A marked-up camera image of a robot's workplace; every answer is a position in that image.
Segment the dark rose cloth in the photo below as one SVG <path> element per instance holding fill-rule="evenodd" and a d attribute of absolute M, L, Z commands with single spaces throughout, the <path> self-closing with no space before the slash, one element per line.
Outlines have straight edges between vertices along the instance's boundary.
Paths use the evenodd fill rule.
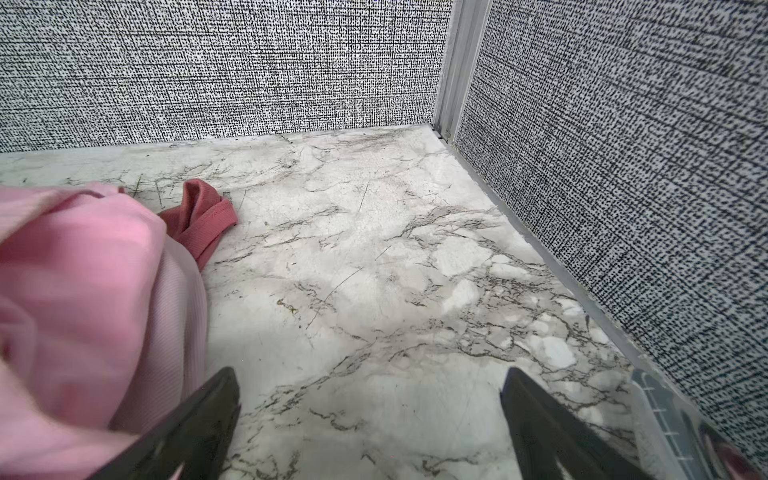
<path fill-rule="evenodd" d="M 167 234 L 192 255 L 200 271 L 221 237 L 238 222 L 232 202 L 201 179 L 183 183 L 181 204 L 159 213 Z"/>

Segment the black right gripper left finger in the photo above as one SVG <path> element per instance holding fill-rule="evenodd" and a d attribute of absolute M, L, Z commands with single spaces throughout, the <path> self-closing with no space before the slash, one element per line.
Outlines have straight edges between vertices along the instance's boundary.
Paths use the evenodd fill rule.
<path fill-rule="evenodd" d="M 240 409 L 236 372 L 224 367 L 90 478 L 217 479 Z"/>

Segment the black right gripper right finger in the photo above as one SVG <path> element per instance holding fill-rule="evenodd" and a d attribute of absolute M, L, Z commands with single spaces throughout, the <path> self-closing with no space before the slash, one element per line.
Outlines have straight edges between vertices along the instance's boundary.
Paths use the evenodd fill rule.
<path fill-rule="evenodd" d="M 524 479 L 648 479 L 523 370 L 508 370 L 500 403 Z"/>

